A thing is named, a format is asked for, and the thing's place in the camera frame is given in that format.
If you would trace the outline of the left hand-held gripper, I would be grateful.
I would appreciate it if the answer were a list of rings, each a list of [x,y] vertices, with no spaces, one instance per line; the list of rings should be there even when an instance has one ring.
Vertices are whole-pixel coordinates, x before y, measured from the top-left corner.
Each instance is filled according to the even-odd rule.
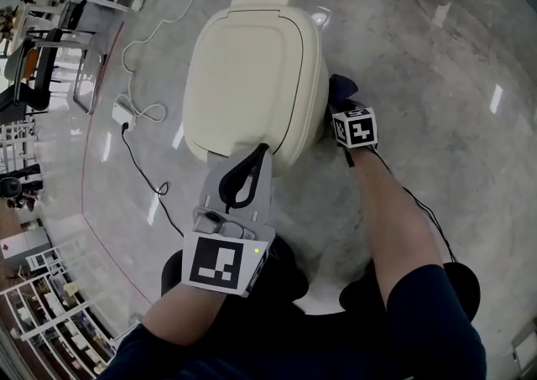
[[[181,282],[247,297],[275,239],[275,230],[260,224],[269,217],[273,155],[261,143],[229,157],[209,152],[207,164],[200,194],[205,208],[195,209],[193,230],[184,237]]]

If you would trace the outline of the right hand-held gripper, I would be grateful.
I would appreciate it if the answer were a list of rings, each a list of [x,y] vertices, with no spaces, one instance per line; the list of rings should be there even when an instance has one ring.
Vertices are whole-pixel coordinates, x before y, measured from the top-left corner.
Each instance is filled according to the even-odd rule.
[[[336,141],[345,148],[364,148],[378,144],[378,127],[374,110],[359,107],[337,112],[330,107]]]

